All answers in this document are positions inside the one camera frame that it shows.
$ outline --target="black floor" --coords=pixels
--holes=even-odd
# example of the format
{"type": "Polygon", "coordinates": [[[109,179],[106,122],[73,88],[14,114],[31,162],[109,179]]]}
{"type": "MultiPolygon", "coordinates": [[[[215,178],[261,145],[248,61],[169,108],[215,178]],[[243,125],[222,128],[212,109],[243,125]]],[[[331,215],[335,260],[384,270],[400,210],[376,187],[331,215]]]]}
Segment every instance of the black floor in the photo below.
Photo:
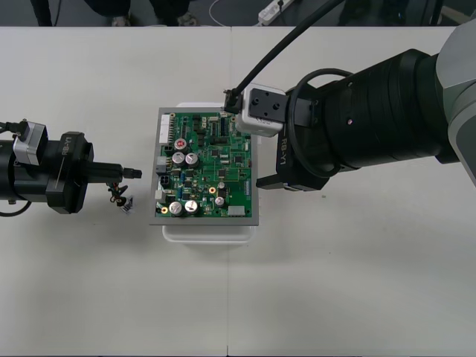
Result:
{"type": "MultiPolygon", "coordinates": [[[[283,14],[283,20],[277,19],[273,25],[295,26],[325,0],[296,1],[283,14]]],[[[365,3],[365,11],[356,10],[357,16],[351,16],[346,25],[380,26],[380,25],[426,25],[432,13],[432,7],[437,0],[410,0],[405,11],[405,19],[399,22],[382,17],[382,5],[390,4],[391,12],[398,13],[398,3],[401,0],[347,0],[365,3]]],[[[59,0],[50,0],[52,17],[55,16],[59,0]]],[[[221,23],[231,26],[252,26],[257,23],[257,14],[271,0],[220,0],[213,7],[213,16],[221,23]]],[[[216,26],[209,17],[208,9],[213,0],[195,0],[190,4],[190,11],[197,17],[200,25],[216,26]]],[[[476,0],[445,0],[444,5],[456,10],[463,19],[472,15],[476,9],[476,0]]],[[[336,26],[339,24],[343,5],[319,21],[320,26],[336,26]]],[[[136,19],[136,25],[150,26],[160,22],[152,11],[149,0],[132,0],[131,11],[136,19]]],[[[110,21],[96,14],[82,0],[63,0],[59,15],[58,26],[108,26],[110,21]]],[[[457,23],[443,16],[441,25],[456,25],[457,23]]],[[[36,26],[36,18],[30,0],[0,0],[0,26],[36,26]]]]}

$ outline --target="power strip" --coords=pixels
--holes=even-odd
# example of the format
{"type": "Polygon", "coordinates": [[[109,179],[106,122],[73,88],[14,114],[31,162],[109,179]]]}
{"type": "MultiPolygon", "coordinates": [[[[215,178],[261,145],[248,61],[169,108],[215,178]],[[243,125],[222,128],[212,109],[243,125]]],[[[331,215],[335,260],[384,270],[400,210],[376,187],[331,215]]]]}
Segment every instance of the power strip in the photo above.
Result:
{"type": "MultiPolygon", "coordinates": [[[[295,0],[283,0],[283,11],[295,0]]],[[[273,0],[266,8],[258,14],[258,21],[262,26],[268,26],[280,15],[280,5],[278,0],[273,0]]]]}

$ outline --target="white table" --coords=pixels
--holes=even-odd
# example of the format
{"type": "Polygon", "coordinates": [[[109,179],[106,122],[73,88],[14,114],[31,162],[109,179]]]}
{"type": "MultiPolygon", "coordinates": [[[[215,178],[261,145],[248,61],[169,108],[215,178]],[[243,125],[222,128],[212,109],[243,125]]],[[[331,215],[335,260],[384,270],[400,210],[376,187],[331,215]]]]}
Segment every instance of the white table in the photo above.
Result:
{"type": "MultiPolygon", "coordinates": [[[[158,107],[222,100],[286,31],[0,28],[2,120],[84,131],[98,161],[144,171],[133,216],[92,185],[80,214],[34,205],[1,221],[0,355],[476,354],[476,192],[458,164],[262,191],[249,246],[174,245],[147,226],[158,107]]],[[[320,67],[436,53],[450,32],[313,28],[258,81],[285,89],[320,67]]],[[[260,146],[262,176],[274,143],[260,146]]]]}
{"type": "Polygon", "coordinates": [[[1,220],[0,355],[226,354],[227,252],[167,244],[146,210],[158,107],[222,98],[230,30],[0,28],[0,48],[2,121],[82,131],[144,177],[132,216],[90,185],[77,215],[1,220]]]}
{"type": "MultiPolygon", "coordinates": [[[[232,83],[286,31],[234,30],[232,83]]],[[[311,29],[258,81],[288,89],[317,68],[435,54],[450,33],[311,29]]],[[[263,140],[261,158],[275,141],[263,140]]],[[[260,176],[272,173],[261,160],[260,176]]],[[[460,164],[372,167],[338,174],[321,193],[263,190],[260,204],[257,238],[230,250],[231,355],[476,355],[476,189],[460,164]]]]}

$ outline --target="white cable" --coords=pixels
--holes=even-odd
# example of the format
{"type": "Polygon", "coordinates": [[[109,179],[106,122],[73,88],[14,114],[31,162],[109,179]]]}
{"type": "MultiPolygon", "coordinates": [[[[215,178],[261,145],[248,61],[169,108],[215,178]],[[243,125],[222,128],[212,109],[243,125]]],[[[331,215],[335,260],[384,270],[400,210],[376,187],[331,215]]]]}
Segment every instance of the white cable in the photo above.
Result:
{"type": "MultiPolygon", "coordinates": [[[[220,1],[220,0],[215,0],[214,2],[212,2],[212,4],[210,5],[210,7],[208,8],[208,15],[209,15],[210,18],[213,20],[213,22],[215,22],[217,25],[223,26],[224,28],[228,28],[229,26],[222,24],[220,21],[218,21],[217,19],[215,19],[215,18],[213,17],[213,15],[211,14],[211,9],[213,8],[213,6],[215,6],[215,4],[216,4],[218,1],[220,1]]],[[[262,25],[261,22],[258,22],[257,24],[253,25],[253,27],[255,27],[255,26],[261,26],[261,25],[262,25]]]]}

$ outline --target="green circuit board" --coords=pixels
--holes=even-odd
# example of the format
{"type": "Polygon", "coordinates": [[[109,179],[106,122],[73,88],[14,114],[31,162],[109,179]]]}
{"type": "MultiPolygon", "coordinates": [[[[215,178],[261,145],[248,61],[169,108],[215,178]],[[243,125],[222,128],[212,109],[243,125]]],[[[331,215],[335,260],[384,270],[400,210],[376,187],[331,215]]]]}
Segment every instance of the green circuit board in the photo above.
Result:
{"type": "Polygon", "coordinates": [[[252,217],[251,136],[236,130],[235,117],[222,112],[166,115],[168,144],[160,152],[165,167],[157,172],[158,189],[163,193],[161,202],[156,202],[155,216],[173,216],[168,209],[172,202],[185,206],[193,200],[199,206],[194,217],[252,217]],[[198,166],[173,162],[178,139],[186,143],[184,155],[198,155],[198,166]],[[225,200],[222,207],[215,204],[218,196],[225,200]]]}

